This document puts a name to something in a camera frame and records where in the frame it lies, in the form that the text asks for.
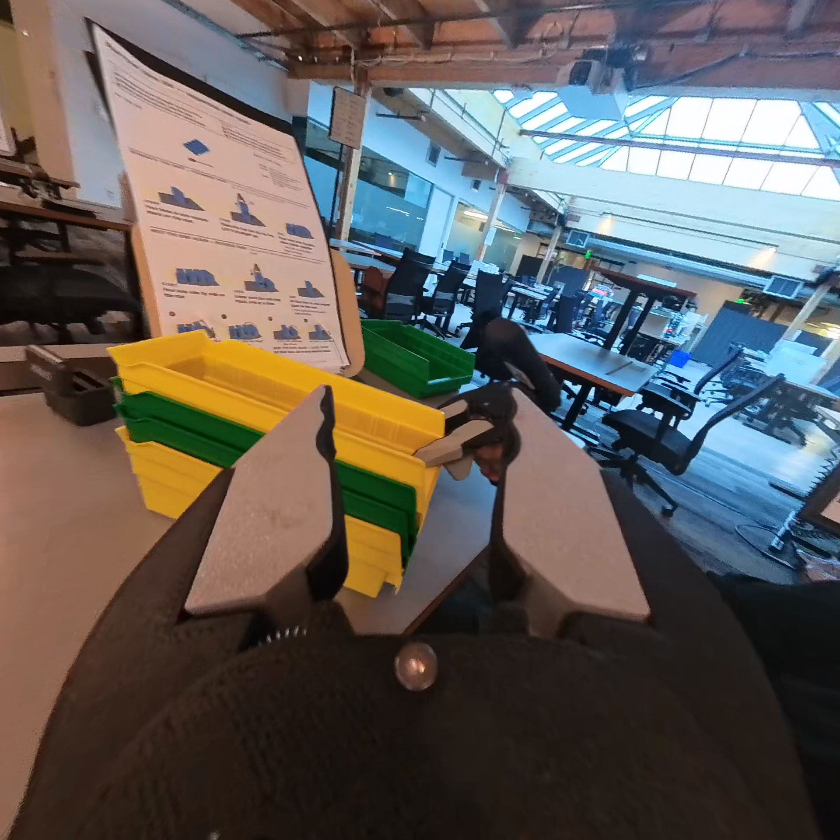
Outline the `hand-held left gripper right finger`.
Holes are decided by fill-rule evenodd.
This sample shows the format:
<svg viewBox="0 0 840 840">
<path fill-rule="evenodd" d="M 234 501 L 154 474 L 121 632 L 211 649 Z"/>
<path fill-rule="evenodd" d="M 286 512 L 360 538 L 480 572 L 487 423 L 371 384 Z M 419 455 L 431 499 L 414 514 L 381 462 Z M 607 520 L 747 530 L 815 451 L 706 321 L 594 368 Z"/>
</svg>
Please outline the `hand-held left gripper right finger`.
<svg viewBox="0 0 840 840">
<path fill-rule="evenodd" d="M 536 637 L 577 616 L 645 625 L 650 607 L 594 460 L 511 388 L 511 447 L 492 513 L 493 601 L 522 609 Z"/>
</svg>

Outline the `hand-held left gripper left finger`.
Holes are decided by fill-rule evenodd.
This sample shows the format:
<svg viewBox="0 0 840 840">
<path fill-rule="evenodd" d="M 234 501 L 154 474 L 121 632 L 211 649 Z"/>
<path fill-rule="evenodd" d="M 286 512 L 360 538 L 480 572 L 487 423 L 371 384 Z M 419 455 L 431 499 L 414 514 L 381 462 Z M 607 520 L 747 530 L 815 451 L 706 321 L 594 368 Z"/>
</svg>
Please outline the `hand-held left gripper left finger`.
<svg viewBox="0 0 840 840">
<path fill-rule="evenodd" d="M 341 591 L 349 551 L 334 426 L 333 389 L 319 385 L 236 462 L 190 616 L 307 617 Z"/>
</svg>

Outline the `yellow plastic bin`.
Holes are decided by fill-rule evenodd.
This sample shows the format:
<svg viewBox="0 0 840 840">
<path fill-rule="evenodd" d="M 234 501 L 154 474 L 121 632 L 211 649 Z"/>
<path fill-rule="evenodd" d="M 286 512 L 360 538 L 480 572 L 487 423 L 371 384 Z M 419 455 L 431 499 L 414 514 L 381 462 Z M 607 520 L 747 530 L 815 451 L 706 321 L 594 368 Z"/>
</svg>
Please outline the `yellow plastic bin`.
<svg viewBox="0 0 840 840">
<path fill-rule="evenodd" d="M 129 457 L 144 505 L 180 517 L 222 468 L 156 442 L 135 442 L 125 426 L 116 431 Z M 374 495 L 356 479 L 361 470 L 337 464 L 343 497 L 350 568 L 344 586 L 376 597 L 386 584 L 398 590 L 417 536 L 417 514 L 403 500 L 384 499 L 385 480 Z"/>
<path fill-rule="evenodd" d="M 423 525 L 439 468 L 426 467 L 415 453 L 444 435 L 438 409 L 250 343 L 213 341 L 204 331 L 115 345 L 108 352 L 128 393 L 153 392 L 264 434 L 311 392 L 329 386 L 337 460 L 414 488 Z"/>
</svg>

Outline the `green plastic bin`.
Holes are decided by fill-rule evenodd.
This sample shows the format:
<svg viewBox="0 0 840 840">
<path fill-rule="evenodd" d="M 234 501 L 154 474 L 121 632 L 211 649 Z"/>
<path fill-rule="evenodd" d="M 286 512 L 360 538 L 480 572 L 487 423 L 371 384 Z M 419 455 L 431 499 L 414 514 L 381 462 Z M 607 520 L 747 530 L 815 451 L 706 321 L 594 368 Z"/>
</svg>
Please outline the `green plastic bin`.
<svg viewBox="0 0 840 840">
<path fill-rule="evenodd" d="M 472 380 L 472 353 L 412 325 L 364 319 L 361 332 L 364 368 L 409 396 L 457 392 Z"/>
<path fill-rule="evenodd" d="M 264 436 L 152 392 L 124 394 L 118 429 L 145 506 L 175 519 L 221 469 Z M 437 472 L 410 456 L 336 432 L 335 468 L 350 518 L 400 536 L 402 570 L 413 554 Z"/>
<path fill-rule="evenodd" d="M 215 466 L 231 466 L 264 435 L 259 430 L 154 392 L 126 392 L 118 376 L 111 378 L 110 382 L 115 408 L 125 423 L 148 421 L 163 425 L 166 427 L 161 440 L 163 445 Z M 399 483 L 413 489 L 417 523 L 421 524 L 427 514 L 437 475 L 429 474 L 419 460 L 410 455 L 363 441 L 339 429 L 333 434 L 339 462 L 381 476 L 393 485 Z"/>
</svg>

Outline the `wooden top table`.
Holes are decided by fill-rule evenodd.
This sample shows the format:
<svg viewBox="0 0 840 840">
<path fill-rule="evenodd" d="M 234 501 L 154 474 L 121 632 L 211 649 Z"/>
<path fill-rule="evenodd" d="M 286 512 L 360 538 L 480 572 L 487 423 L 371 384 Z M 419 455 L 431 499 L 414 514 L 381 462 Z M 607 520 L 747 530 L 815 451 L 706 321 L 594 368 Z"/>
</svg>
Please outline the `wooden top table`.
<svg viewBox="0 0 840 840">
<path fill-rule="evenodd" d="M 569 434 L 593 391 L 605 392 L 609 395 L 607 399 L 615 404 L 640 393 L 657 373 L 653 365 L 566 333 L 536 333 L 529 340 L 561 380 L 579 386 L 561 423 L 563 431 Z"/>
</svg>

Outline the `black office chair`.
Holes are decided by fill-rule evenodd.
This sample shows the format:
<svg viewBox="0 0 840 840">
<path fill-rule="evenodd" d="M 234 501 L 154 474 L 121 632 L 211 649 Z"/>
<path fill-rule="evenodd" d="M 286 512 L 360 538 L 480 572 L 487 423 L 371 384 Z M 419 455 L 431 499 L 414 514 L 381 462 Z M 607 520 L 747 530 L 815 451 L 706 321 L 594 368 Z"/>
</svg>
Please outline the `black office chair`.
<svg viewBox="0 0 840 840">
<path fill-rule="evenodd" d="M 428 330 L 441 339 L 447 338 L 456 298 L 470 268 L 470 264 L 457 261 L 449 264 L 432 294 L 424 295 L 420 299 L 418 314 L 422 317 L 417 321 L 417 327 Z"/>
<path fill-rule="evenodd" d="M 415 250 L 404 251 L 385 289 L 382 316 L 385 320 L 409 323 L 418 312 L 418 300 L 436 258 Z"/>
<path fill-rule="evenodd" d="M 778 374 L 769 381 L 736 399 L 710 417 L 696 432 L 688 437 L 676 427 L 676 420 L 687 419 L 687 410 L 668 397 L 660 397 L 663 408 L 674 412 L 657 418 L 653 413 L 626 409 L 604 415 L 602 423 L 616 434 L 609 448 L 593 448 L 591 455 L 598 466 L 614 469 L 624 479 L 629 489 L 636 485 L 649 487 L 663 502 L 661 515 L 672 518 L 679 504 L 660 486 L 643 465 L 643 460 L 665 467 L 672 476 L 683 476 L 691 462 L 705 444 L 709 432 L 723 421 L 735 417 L 753 404 L 771 398 L 786 383 Z"/>
<path fill-rule="evenodd" d="M 479 270 L 476 278 L 472 318 L 468 326 L 473 329 L 484 327 L 501 316 L 502 306 L 514 285 L 513 279 L 501 274 Z"/>
<path fill-rule="evenodd" d="M 743 345 L 736 344 L 736 349 L 730 352 L 723 362 L 720 362 L 716 367 L 709 370 L 695 383 L 689 382 L 682 374 L 672 372 L 663 373 L 646 389 L 646 392 L 667 398 L 672 402 L 693 410 L 699 402 L 702 392 L 712 380 L 739 362 L 744 351 L 745 347 Z"/>
</svg>

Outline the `tall wooden table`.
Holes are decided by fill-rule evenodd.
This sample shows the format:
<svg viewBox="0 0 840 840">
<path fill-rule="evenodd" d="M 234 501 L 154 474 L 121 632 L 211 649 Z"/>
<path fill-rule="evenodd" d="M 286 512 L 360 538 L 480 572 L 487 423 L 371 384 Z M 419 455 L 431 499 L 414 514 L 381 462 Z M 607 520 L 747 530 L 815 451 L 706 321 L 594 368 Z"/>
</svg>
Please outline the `tall wooden table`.
<svg viewBox="0 0 840 840">
<path fill-rule="evenodd" d="M 590 278 L 604 280 L 626 291 L 625 300 L 602 344 L 604 350 L 615 350 L 621 355 L 627 355 L 646 319 L 657 305 L 667 298 L 675 298 L 682 307 L 687 301 L 693 301 L 697 297 L 693 290 L 669 285 L 663 280 L 631 276 L 612 269 L 592 269 Z M 629 325 L 631 310 L 636 306 L 639 298 L 644 299 L 644 305 L 633 325 Z"/>
</svg>

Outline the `dark grey box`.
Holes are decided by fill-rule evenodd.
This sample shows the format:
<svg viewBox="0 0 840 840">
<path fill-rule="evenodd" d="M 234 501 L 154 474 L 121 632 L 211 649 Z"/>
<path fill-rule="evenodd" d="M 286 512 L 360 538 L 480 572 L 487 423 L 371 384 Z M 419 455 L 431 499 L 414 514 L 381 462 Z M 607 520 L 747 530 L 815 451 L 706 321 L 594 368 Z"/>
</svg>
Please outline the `dark grey box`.
<svg viewBox="0 0 840 840">
<path fill-rule="evenodd" d="M 117 416 L 108 378 L 80 368 L 45 346 L 30 344 L 24 352 L 45 403 L 55 414 L 78 427 L 99 425 Z"/>
</svg>

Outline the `hanging white sign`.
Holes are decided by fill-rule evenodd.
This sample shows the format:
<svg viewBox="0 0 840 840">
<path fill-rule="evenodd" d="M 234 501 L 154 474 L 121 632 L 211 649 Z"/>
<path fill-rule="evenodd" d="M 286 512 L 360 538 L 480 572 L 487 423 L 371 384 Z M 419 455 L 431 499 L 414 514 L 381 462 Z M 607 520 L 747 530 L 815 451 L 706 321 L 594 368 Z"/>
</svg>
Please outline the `hanging white sign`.
<svg viewBox="0 0 840 840">
<path fill-rule="evenodd" d="M 332 89 L 329 139 L 344 147 L 359 150 L 368 106 L 365 94 L 342 87 Z"/>
</svg>

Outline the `dark wooden desk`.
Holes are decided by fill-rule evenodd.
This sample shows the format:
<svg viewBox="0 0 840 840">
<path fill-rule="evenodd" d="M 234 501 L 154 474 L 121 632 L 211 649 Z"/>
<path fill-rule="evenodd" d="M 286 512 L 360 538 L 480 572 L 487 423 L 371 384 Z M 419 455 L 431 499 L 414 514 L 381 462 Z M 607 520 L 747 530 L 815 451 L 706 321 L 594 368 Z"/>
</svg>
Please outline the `dark wooden desk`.
<svg viewBox="0 0 840 840">
<path fill-rule="evenodd" d="M 122 219 L 108 219 L 89 209 L 66 203 L 36 201 L 21 203 L 2 198 L 2 242 L 11 265 L 104 266 L 104 261 L 70 247 L 71 228 L 110 231 L 122 236 L 126 262 L 134 263 L 131 225 Z"/>
</svg>

